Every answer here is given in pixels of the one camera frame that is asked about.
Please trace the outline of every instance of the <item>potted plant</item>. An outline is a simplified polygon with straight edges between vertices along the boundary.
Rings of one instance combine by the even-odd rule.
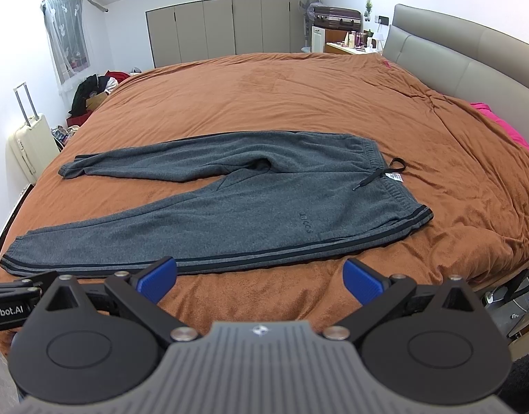
[[[370,21],[370,15],[372,14],[372,0],[366,0],[366,11],[365,11],[365,21]]]

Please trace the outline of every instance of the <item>lamp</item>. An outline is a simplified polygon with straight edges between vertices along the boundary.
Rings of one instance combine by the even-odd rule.
[[[375,32],[372,38],[376,41],[376,48],[379,53],[383,51],[382,41],[385,40],[385,36],[381,32]]]

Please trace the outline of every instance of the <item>cream suitcase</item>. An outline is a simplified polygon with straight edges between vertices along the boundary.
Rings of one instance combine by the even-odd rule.
[[[26,96],[29,99],[30,106],[34,113],[33,117],[27,117],[25,109],[21,103],[18,89],[25,87]],[[50,126],[43,114],[37,114],[26,82],[13,89],[25,123],[9,137],[9,145],[13,151],[19,165],[29,182],[34,185],[42,174],[42,171],[54,160],[59,154],[54,136]]]

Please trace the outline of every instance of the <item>suitcase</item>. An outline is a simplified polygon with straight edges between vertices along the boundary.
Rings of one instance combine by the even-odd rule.
[[[360,32],[362,26],[362,14],[355,9],[316,6],[314,16],[314,26],[327,30]]]
[[[33,117],[27,117],[25,113],[18,93],[18,89],[21,87],[25,87],[26,96],[29,99],[34,113]],[[23,117],[25,117],[25,123],[11,134],[9,137],[9,145],[26,178],[34,185],[42,174],[42,171],[57,157],[59,148],[57,147],[46,117],[36,112],[26,82],[13,89],[13,91],[15,92],[19,107],[21,107]]]

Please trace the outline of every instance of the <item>wardrobe door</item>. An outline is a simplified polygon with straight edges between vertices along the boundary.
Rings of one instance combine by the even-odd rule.
[[[235,55],[232,0],[204,1],[203,15],[209,59]]]
[[[236,54],[262,53],[261,0],[232,0]]]
[[[180,64],[174,6],[146,12],[146,19],[155,68]]]
[[[289,0],[261,0],[263,51],[289,53]]]
[[[299,0],[289,0],[289,50],[300,53],[305,46],[305,17],[299,10]]]
[[[182,62],[208,59],[203,2],[175,6],[174,13]]]

